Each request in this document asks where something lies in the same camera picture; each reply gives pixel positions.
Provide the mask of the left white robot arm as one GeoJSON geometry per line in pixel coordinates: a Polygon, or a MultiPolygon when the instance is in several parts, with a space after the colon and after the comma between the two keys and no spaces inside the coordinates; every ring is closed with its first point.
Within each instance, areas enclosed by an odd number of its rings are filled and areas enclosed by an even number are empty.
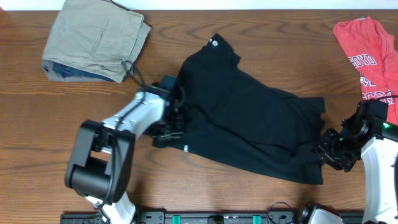
{"type": "Polygon", "coordinates": [[[100,122],[84,121],[65,172],[65,185],[89,201],[95,213],[61,216],[61,223],[135,223],[129,199],[134,145],[148,134],[156,140],[183,134],[182,87],[144,86],[121,111],[100,122]]]}

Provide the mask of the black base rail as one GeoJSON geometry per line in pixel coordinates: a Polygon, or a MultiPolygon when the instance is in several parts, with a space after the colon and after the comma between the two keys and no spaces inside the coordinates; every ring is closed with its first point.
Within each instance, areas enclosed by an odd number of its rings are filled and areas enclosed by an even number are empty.
{"type": "Polygon", "coordinates": [[[143,211],[137,212],[131,222],[137,224],[309,223],[310,216],[315,211],[326,212],[327,215],[337,218],[342,223],[361,223],[364,215],[364,212],[360,210],[334,210],[322,207],[319,204],[307,203],[298,210],[294,208],[270,208],[264,213],[143,211]]]}

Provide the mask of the black polo shirt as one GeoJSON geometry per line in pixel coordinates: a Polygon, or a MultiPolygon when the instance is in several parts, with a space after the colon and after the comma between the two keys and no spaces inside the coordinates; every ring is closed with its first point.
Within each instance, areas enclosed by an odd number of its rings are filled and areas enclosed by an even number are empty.
{"type": "Polygon", "coordinates": [[[219,34],[182,64],[182,137],[153,141],[249,172],[321,185],[313,150],[324,127],[325,102],[271,88],[240,70],[240,56],[219,34]]]}

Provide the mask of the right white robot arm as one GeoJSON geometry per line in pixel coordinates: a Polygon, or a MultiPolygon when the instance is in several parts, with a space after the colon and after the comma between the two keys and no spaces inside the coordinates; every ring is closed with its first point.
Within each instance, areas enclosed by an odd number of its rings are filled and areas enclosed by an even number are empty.
{"type": "Polygon", "coordinates": [[[397,223],[397,125],[387,121],[385,98],[360,101],[340,132],[328,129],[314,151],[323,163],[349,172],[357,161],[365,171],[366,206],[362,212],[339,213],[309,202],[296,223],[397,223]]]}

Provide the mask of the red printed t-shirt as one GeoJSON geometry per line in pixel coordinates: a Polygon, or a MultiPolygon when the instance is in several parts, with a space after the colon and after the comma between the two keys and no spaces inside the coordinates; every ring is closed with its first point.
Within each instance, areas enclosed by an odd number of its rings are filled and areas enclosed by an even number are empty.
{"type": "Polygon", "coordinates": [[[337,23],[333,28],[343,52],[359,72],[363,100],[388,104],[387,121],[397,124],[397,50],[394,36],[371,17],[337,23]]]}

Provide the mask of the folded blue grey garment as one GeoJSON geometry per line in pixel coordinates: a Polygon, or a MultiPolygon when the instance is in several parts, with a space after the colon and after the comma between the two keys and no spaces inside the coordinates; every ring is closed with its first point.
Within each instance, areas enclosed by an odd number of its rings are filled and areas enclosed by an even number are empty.
{"type": "Polygon", "coordinates": [[[49,80],[58,82],[121,82],[137,71],[132,61],[120,58],[98,62],[90,58],[43,58],[42,68],[49,80]]]}

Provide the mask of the folded khaki pants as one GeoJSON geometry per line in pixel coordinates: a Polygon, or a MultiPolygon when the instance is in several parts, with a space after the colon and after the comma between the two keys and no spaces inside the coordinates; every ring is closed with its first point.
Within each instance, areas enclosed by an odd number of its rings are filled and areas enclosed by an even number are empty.
{"type": "Polygon", "coordinates": [[[111,1],[67,0],[53,22],[43,58],[137,60],[151,28],[144,16],[111,1]]]}

